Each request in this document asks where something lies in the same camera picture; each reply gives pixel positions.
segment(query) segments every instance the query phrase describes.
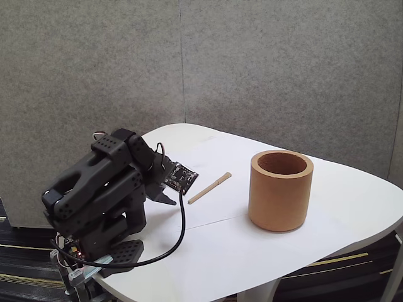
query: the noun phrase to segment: black cable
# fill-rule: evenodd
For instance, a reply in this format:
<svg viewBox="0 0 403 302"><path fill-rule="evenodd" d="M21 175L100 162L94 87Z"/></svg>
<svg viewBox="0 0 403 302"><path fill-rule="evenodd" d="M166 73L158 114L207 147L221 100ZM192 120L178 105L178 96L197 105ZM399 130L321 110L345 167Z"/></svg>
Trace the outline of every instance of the black cable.
<svg viewBox="0 0 403 302"><path fill-rule="evenodd" d="M155 263L157 261L163 260L163 258L168 257L169 255L171 255L181 244L183 237L184 237L184 231L186 228L186 219L185 219L185 215L184 215L184 206L183 206L183 188L180 190L179 192L179 204L181 206L181 216L182 216L182 229L181 229L181 235L179 236L178 241L175 243L175 245L168 250L166 253L149 259L149 260L145 260L142 262L138 262L138 263L133 263L133 264L100 264L100 263L96 263L96 262L91 262L91 261L85 261L79 258L76 258L72 255L70 255L69 253L65 252L64 250L62 250L55 242L54 239L50 240L50 244L52 244L52 246L57 249L63 256L81 263L81 264L85 264L86 266L94 266L94 267L102 267L104 269L131 269L133 267L138 267L138 266L146 266L147 264L151 264L151 263Z"/></svg>
<svg viewBox="0 0 403 302"><path fill-rule="evenodd" d="M164 166L165 148L164 148L164 145L163 145L161 142L159 142L159 143L157 144L157 148L156 148L156 150L155 150L154 152L157 152L157 151L158 151L158 146L161 146L161 151L162 151L161 167L165 170L165 166Z"/></svg>
<svg viewBox="0 0 403 302"><path fill-rule="evenodd" d="M56 238L55 238L55 242L57 242L57 246L59 246L59 237L60 237L60 234L57 233ZM62 261L64 261L64 262L70 267L70 269L71 269L72 271L75 270L75 269L73 268L73 266L77 265L76 263L71 264L71 262L70 262L69 259L64 259L64 258L62 259ZM57 254L57 262L58 262L61 266L64 266L64 265L62 264L62 261L60 261L60 253L58 253L58 254Z"/></svg>

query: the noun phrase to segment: electronic component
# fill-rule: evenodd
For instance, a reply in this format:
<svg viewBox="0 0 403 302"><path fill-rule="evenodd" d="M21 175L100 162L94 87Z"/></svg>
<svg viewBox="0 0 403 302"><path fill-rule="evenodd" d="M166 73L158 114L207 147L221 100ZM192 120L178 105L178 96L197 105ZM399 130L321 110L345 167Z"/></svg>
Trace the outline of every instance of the electronic component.
<svg viewBox="0 0 403 302"><path fill-rule="evenodd" d="M80 244L78 240L65 239L64 250L74 257L85 259L85 256L82 255L80 251Z"/></svg>
<svg viewBox="0 0 403 302"><path fill-rule="evenodd" d="M185 195L199 174L189 170L179 162L170 161L170 164L174 164L175 167L165 179L165 184L177 192L181 190L181 184L185 184L183 188L183 195Z"/></svg>

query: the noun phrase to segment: wire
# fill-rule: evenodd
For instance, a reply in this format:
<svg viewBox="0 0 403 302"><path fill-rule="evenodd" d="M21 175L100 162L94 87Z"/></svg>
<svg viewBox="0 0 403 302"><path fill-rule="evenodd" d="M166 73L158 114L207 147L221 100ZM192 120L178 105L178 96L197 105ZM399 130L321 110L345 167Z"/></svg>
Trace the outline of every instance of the wire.
<svg viewBox="0 0 403 302"><path fill-rule="evenodd" d="M93 133L93 139L94 139L94 140L98 140L97 136L103 136L103 135L105 135L105 134L107 134L107 132L105 132L105 131L97 131L97 132L94 132L94 133Z"/></svg>
<svg viewBox="0 0 403 302"><path fill-rule="evenodd" d="M168 250L166 253L157 256L155 258L146 260L146 261L142 261L142 262L138 262L138 263L133 263L133 264L100 264L100 263L96 263L96 262L91 262L91 261L85 261L82 259L78 259L70 254L68 254L67 252L65 252L64 250L62 250L55 242L55 240L51 239L50 240L50 244L52 244L52 246L57 249L63 256L76 261L78 263L81 264L85 264L87 266L94 266L94 267L102 267L104 269L131 269L133 267L139 267L139 266L146 266L147 264L152 264L155 263L157 261L163 260L163 258L168 257L169 255L171 255L182 243L183 237L184 237L184 231L186 229L186 218L184 215L184 205L183 205L183 188L180 190L179 192L179 204L181 206L181 216L182 216L182 227L181 227L181 235L179 236L178 241L175 243L175 245Z"/></svg>
<svg viewBox="0 0 403 302"><path fill-rule="evenodd" d="M69 266L64 266L64 265L60 262L59 255L60 255L60 252L57 251L57 262L60 264L60 266L61 266L61 267L64 267L65 269L70 269L71 267L69 267Z"/></svg>
<svg viewBox="0 0 403 302"><path fill-rule="evenodd" d="M56 237L55 237L55 241L57 242L57 245L59 245L59 237L60 237L60 233L57 233L57 234L56 234ZM61 267L64 267L65 269L70 268L69 266L64 266L64 265L61 263L60 258L59 258L59 255L60 255L60 253L59 253L59 251L57 251L57 262L60 264L60 266L61 266Z"/></svg>
<svg viewBox="0 0 403 302"><path fill-rule="evenodd" d="M164 148L164 145L161 142L159 142L157 144L157 148L156 148L156 150L154 152L158 151L158 146L161 146L161 150L162 150L161 167L162 167L163 170L165 170L165 166L164 166L165 148Z"/></svg>

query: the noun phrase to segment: table leg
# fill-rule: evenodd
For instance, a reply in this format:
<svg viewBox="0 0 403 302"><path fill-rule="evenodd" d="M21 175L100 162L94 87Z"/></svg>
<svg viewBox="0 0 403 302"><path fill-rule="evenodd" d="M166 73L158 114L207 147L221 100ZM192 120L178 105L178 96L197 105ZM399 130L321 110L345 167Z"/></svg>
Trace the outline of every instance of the table leg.
<svg viewBox="0 0 403 302"><path fill-rule="evenodd" d="M399 287L400 282L403 278L403 244L400 245L399 253L395 264L393 266L393 271L390 274L389 281L386 284L385 291L383 292L380 302L392 302L393 297Z"/></svg>
<svg viewBox="0 0 403 302"><path fill-rule="evenodd" d="M281 278L237 294L237 302L272 302Z"/></svg>

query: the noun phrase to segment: table surface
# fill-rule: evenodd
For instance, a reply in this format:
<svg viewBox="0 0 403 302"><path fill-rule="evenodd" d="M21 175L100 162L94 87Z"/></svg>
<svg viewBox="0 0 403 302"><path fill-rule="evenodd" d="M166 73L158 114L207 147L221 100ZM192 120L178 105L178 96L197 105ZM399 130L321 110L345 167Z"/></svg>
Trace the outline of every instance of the table surface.
<svg viewBox="0 0 403 302"><path fill-rule="evenodd" d="M278 279L329 255L360 249L402 222L403 191L352 167L311 157L314 176L308 215L297 230L273 233L247 217L251 157L276 147L192 124L174 124L143 136L162 142L167 155L196 172L187 199L219 178L232 177L192 205L175 253L154 264L96 280L122 301L206 302ZM164 191L173 200L178 194ZM179 206L145 202L147 225L140 261L169 250L181 228Z"/></svg>

